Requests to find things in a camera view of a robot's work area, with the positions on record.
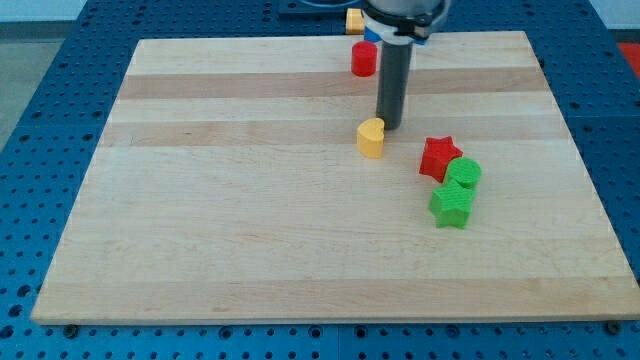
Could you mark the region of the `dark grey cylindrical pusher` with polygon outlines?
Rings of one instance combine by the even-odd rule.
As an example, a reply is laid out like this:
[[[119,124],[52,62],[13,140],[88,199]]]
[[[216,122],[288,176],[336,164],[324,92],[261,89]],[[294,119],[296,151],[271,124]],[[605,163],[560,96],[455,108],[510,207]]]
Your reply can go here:
[[[383,41],[381,50],[376,116],[384,121],[386,130],[395,130],[402,122],[412,45]]]

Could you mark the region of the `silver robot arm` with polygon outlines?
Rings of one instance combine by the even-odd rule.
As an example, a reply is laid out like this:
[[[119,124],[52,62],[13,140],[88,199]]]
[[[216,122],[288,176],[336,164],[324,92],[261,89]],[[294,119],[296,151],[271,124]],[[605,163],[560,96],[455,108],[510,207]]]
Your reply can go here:
[[[365,0],[365,28],[381,40],[376,116],[385,129],[402,122],[413,47],[446,22],[451,0]]]

